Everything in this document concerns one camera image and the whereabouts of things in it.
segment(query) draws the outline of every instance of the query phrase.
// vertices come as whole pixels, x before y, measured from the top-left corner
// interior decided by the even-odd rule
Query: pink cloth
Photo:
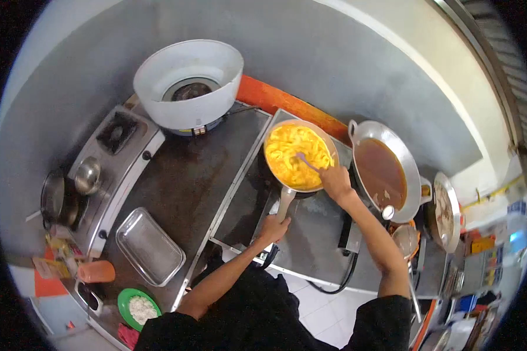
[[[140,333],[133,328],[127,327],[123,323],[119,323],[119,329],[117,329],[117,335],[119,339],[127,345],[128,348],[133,350],[136,342],[139,341]]]

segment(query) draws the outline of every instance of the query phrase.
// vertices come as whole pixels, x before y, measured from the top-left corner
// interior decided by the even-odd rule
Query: soup
[[[396,155],[382,142],[365,139],[355,148],[355,164],[363,187],[381,209],[402,209],[406,201],[406,178]]]

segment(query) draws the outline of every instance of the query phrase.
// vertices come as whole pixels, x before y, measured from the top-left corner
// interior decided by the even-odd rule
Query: yellow food
[[[334,165],[324,140],[314,130],[295,124],[274,129],[265,147],[267,162],[273,174],[295,190],[311,190],[321,186],[318,173],[295,156],[304,153],[307,161],[316,168]]]

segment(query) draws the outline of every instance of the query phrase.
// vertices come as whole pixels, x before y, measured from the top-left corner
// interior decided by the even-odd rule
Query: stainless steel tray
[[[115,234],[115,242],[151,285],[165,286],[185,263],[184,251],[143,207],[133,210]]]

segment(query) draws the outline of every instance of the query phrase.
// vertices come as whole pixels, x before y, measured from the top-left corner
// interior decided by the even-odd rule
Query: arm
[[[351,188],[347,168],[337,166],[320,170],[320,178],[328,195],[361,229],[371,257],[382,274],[378,296],[400,295],[410,298],[408,266],[404,256],[385,228]]]
[[[241,254],[223,264],[197,284],[184,296],[176,311],[192,316],[197,320],[203,317],[209,306],[220,299],[236,283],[240,274],[255,256],[272,242],[281,240],[287,232],[287,226],[290,222],[290,218],[279,223],[274,214],[267,216],[259,237]]]

